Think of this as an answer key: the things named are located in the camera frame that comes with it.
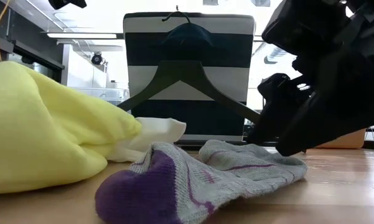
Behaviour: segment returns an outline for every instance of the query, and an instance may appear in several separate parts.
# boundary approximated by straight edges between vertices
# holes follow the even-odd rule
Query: ceiling
[[[123,32],[123,16],[126,13],[174,11],[178,5],[180,11],[186,12],[252,15],[256,20],[256,35],[260,35],[280,2],[271,0],[270,7],[255,7],[251,0],[218,0],[218,6],[203,6],[202,0],[86,0],[87,7],[84,9],[69,4],[55,11],[48,0],[12,0],[10,6],[50,32],[61,32],[63,29],[66,32]]]

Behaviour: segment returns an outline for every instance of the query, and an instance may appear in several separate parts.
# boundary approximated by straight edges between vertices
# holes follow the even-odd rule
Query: ceiling light
[[[49,32],[47,35],[57,39],[117,39],[116,34],[105,33]]]

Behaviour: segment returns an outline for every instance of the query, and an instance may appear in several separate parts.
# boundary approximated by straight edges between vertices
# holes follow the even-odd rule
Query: white cloth
[[[135,138],[117,143],[106,159],[114,162],[135,162],[151,148],[153,142],[173,143],[184,134],[187,124],[167,118],[136,118],[142,124]]]

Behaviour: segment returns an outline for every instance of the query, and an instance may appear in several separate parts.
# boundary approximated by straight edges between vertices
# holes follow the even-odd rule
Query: yellow towel
[[[102,171],[133,116],[14,62],[0,63],[0,194],[69,184]]]

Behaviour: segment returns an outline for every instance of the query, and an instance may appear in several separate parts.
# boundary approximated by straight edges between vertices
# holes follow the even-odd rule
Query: sock
[[[129,170],[108,177],[95,195],[98,216],[115,223],[202,223],[238,197],[274,192],[304,177],[295,157],[250,144],[210,140],[200,161],[169,143],[154,143]]]

